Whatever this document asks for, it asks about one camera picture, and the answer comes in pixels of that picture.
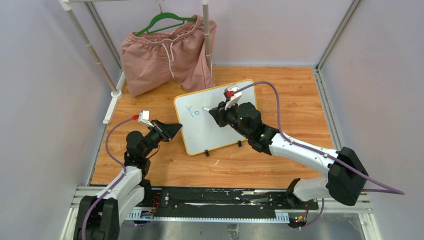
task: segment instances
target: wall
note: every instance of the wall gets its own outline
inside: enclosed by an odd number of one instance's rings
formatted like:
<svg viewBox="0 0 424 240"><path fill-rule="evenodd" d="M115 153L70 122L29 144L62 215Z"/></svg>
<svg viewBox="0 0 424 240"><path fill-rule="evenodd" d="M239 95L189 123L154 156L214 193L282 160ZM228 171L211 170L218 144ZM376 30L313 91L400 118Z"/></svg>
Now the wall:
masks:
<svg viewBox="0 0 424 240"><path fill-rule="evenodd" d="M2 2L0 22L0 239L58 239L93 167L110 89L57 1Z"/></svg>
<svg viewBox="0 0 424 240"><path fill-rule="evenodd" d="M164 12L203 15L200 0L158 0ZM352 0L211 0L217 31L217 65L314 65L318 63ZM155 0L96 2L117 49L131 32L159 14ZM163 20L154 29L176 21Z"/></svg>
<svg viewBox="0 0 424 240"><path fill-rule="evenodd" d="M384 240L424 234L423 13L421 0L362 1L322 70L344 145L406 192L370 195Z"/></svg>

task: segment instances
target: green hanger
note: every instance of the green hanger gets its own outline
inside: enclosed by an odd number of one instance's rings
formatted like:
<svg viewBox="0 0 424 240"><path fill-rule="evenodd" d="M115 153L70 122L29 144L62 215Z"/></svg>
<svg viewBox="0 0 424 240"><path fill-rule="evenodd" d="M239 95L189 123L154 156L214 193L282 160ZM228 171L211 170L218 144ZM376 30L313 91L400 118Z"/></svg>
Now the green hanger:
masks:
<svg viewBox="0 0 424 240"><path fill-rule="evenodd" d="M157 22L159 22L162 19L175 19L175 20L180 20L182 22L172 26L167 26L157 30L149 31L153 27L153 25L155 25ZM145 29L137 32L135 35L138 37L143 33L152 34L152 33L156 33L165 29L170 29L173 27L183 25L184 23L186 23L186 21L196 21L196 20L197 20L197 17L180 17L171 12L161 12L158 15L153 17L153 19L150 21L150 24Z"/></svg>

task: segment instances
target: gray floor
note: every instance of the gray floor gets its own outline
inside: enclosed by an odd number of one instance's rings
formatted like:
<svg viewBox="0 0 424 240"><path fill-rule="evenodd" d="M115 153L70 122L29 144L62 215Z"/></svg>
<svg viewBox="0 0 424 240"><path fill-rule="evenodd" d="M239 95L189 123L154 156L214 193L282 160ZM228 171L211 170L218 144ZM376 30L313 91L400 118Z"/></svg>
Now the gray floor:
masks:
<svg viewBox="0 0 424 240"><path fill-rule="evenodd" d="M312 221L317 214L310 213ZM121 227L120 240L365 240L356 213L325 213L311 227L287 231L286 224L224 222L152 222Z"/></svg>

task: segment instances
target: drawstring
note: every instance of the drawstring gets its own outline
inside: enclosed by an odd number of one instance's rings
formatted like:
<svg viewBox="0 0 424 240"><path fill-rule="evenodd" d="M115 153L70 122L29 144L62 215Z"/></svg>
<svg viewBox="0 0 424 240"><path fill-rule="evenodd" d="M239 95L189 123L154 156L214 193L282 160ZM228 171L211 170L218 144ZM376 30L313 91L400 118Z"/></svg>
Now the drawstring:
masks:
<svg viewBox="0 0 424 240"><path fill-rule="evenodd" d="M173 52L172 52L172 43L173 43L173 42L171 42L171 46L169 47L169 50L171 51L172 61L174 61L174 54L173 54ZM162 46L165 48L166 56L168 56L169 71L170 71L170 72L171 72L171 74L172 74L172 78L174 78L174 73L172 72L172 69L171 69L171 59L170 59L170 54L168 53L167 46L165 46L165 44L163 44L163 43L162 43Z"/></svg>

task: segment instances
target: pink shorts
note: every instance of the pink shorts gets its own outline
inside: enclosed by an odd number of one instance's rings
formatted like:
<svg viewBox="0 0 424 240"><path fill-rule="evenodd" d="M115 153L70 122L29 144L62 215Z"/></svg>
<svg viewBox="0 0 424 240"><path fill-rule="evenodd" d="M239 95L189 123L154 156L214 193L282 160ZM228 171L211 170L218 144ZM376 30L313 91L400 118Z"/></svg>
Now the pink shorts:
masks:
<svg viewBox="0 0 424 240"><path fill-rule="evenodd" d="M194 92L214 86L206 64L203 17L188 21L172 33L132 32L123 41L122 69L132 97L152 90L171 80L186 91ZM217 25L209 21L210 46L214 45Z"/></svg>

